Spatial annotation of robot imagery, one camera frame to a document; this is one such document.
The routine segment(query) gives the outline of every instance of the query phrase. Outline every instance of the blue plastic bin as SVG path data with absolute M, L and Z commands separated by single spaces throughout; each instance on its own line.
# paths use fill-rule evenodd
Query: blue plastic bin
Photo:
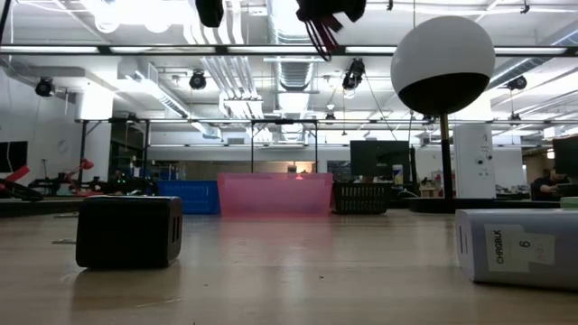
M 158 181 L 159 194 L 182 200 L 184 214 L 219 214 L 217 181 Z

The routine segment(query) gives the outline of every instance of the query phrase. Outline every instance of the white column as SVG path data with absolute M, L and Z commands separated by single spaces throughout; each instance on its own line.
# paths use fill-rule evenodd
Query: white column
M 496 198 L 494 153 L 490 125 L 453 128 L 456 193 L 459 199 Z
M 100 86 L 93 86 L 77 95 L 77 118 L 108 119 L 112 117 L 113 93 Z M 89 123 L 87 130 L 96 123 Z M 84 171 L 82 180 L 90 181 L 94 176 L 101 180 L 108 178 L 108 159 L 110 151 L 110 130 L 108 122 L 102 122 L 92 129 L 86 137 L 84 157 L 94 163 L 94 167 Z

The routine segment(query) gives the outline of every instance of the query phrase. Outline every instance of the black box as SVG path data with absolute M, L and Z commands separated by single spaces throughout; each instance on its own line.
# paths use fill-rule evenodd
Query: black box
M 92 197 L 80 205 L 76 262 L 106 269 L 166 267 L 181 252 L 181 239 L 180 198 Z

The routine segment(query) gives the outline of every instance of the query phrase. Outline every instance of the white sphere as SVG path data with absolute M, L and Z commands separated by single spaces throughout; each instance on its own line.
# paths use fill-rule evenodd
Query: white sphere
M 419 24 L 397 46 L 391 81 L 401 101 L 426 115 L 455 113 L 488 86 L 496 62 L 491 38 L 459 16 Z

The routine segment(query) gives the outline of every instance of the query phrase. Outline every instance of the table surface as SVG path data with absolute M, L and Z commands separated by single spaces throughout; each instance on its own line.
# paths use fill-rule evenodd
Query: table surface
M 164 270 L 76 266 L 74 218 L 0 219 L 9 324 L 574 324 L 578 294 L 477 285 L 453 216 L 186 217 Z

